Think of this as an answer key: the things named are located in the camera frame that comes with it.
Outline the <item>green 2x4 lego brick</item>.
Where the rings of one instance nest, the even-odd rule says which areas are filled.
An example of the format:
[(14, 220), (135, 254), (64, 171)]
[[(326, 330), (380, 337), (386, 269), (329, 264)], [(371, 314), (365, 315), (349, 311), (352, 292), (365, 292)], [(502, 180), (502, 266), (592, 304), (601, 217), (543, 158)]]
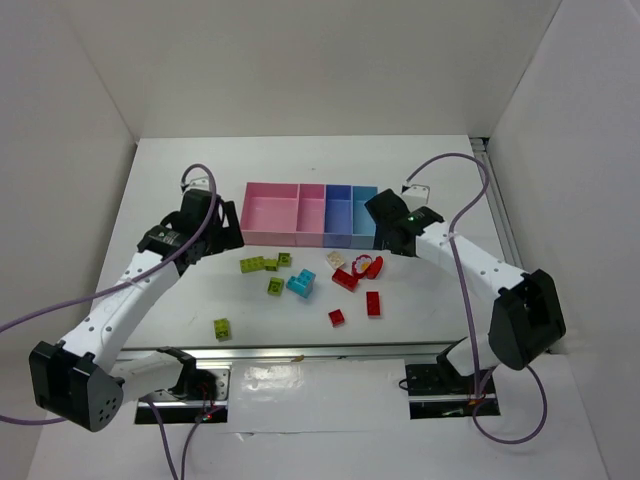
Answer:
[(244, 258), (239, 261), (239, 265), (243, 274), (253, 273), (265, 269), (265, 259), (263, 256)]

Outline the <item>red curved lego piece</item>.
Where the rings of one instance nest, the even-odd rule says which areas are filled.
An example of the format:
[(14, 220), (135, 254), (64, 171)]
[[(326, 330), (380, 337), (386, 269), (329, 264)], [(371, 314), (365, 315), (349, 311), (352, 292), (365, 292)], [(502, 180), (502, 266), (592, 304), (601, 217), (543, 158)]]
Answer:
[(380, 274), (384, 265), (384, 259), (382, 256), (377, 256), (365, 272), (365, 276), (368, 279), (376, 279)]

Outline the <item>white lego brick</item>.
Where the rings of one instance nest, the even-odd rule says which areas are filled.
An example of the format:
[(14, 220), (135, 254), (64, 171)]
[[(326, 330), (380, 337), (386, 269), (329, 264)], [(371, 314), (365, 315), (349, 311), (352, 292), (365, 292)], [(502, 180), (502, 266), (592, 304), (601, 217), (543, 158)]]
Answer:
[(326, 260), (334, 270), (341, 269), (346, 264), (346, 260), (344, 259), (344, 257), (337, 251), (329, 252), (326, 255)]

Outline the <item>red 2x4 lego brick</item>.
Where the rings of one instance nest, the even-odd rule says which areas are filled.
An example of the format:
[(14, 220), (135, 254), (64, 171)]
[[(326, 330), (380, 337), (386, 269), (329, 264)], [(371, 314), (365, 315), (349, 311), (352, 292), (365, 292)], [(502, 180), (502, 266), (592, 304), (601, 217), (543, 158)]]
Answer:
[(332, 281), (351, 292), (356, 289), (358, 284), (358, 279), (343, 269), (336, 269), (334, 271)]

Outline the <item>teal lego piece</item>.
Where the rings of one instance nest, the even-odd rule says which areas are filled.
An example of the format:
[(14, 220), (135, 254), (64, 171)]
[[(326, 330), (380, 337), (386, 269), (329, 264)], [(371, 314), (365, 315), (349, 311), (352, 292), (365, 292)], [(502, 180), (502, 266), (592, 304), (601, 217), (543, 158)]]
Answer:
[(313, 290), (316, 275), (307, 269), (302, 269), (297, 276), (291, 276), (286, 282), (286, 288), (301, 298), (307, 299)]

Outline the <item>green lego brick front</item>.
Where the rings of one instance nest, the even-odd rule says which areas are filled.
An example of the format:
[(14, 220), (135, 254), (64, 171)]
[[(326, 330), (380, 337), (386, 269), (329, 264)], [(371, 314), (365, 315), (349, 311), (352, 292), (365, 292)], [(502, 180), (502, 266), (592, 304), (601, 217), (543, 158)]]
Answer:
[(227, 318), (214, 320), (213, 327), (215, 338), (218, 341), (227, 341), (231, 339), (231, 326)]

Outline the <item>small red lego brick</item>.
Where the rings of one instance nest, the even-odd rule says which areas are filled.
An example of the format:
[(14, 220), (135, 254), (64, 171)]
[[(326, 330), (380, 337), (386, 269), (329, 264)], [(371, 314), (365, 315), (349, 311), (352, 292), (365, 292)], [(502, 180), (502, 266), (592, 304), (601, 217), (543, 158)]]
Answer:
[(337, 328), (345, 324), (345, 317), (340, 309), (329, 312), (328, 316), (333, 328)]

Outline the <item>red flower lego piece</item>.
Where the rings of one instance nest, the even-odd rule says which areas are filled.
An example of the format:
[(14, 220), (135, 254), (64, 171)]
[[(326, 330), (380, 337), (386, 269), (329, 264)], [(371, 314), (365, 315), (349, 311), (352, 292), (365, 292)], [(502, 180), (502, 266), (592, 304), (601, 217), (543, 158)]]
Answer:
[(367, 274), (367, 271), (373, 262), (374, 259), (370, 255), (359, 255), (351, 264), (352, 275), (357, 279), (363, 278)]

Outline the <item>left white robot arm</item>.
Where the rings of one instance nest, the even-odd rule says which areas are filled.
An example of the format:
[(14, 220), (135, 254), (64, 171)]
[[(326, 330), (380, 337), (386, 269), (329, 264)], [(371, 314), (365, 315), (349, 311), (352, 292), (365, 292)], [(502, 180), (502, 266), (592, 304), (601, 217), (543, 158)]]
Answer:
[(90, 432), (104, 429), (122, 405), (165, 390), (178, 399), (213, 399), (217, 379), (175, 347), (119, 363), (117, 357), (154, 304), (200, 259), (243, 247), (236, 207), (191, 188), (179, 210), (148, 230), (116, 284), (56, 344), (29, 355), (36, 404)]

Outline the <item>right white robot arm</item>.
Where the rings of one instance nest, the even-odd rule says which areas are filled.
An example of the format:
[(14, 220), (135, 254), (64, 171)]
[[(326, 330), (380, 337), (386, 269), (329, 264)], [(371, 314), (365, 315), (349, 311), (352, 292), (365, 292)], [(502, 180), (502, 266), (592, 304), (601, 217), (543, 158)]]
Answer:
[(453, 232), (430, 208), (410, 211), (390, 189), (365, 208), (384, 250), (420, 258), (454, 277), (462, 273), (463, 291), (491, 307), (486, 333), (470, 334), (438, 355), (447, 382), (500, 365), (521, 371), (566, 334), (556, 286), (545, 271), (527, 273), (503, 262)]

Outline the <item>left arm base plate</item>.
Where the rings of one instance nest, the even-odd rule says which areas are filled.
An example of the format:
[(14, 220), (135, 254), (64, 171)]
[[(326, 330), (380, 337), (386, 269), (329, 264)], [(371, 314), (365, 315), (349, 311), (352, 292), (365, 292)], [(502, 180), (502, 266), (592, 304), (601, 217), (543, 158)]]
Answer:
[(208, 424), (224, 424), (228, 420), (228, 398), (231, 366), (223, 363), (204, 363), (215, 378), (215, 386), (200, 383), (194, 393), (184, 398), (168, 391), (156, 391), (151, 401), (158, 409), (162, 421), (168, 425), (194, 424), (203, 419)]

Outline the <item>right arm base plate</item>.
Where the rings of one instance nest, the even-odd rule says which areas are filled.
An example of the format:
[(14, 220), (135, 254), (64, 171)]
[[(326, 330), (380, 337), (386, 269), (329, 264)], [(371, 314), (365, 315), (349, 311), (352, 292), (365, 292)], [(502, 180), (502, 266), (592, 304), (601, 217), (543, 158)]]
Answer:
[(398, 387), (407, 393), (412, 420), (499, 416), (494, 382), (490, 380), (476, 397), (474, 376), (447, 373), (436, 364), (408, 364)]

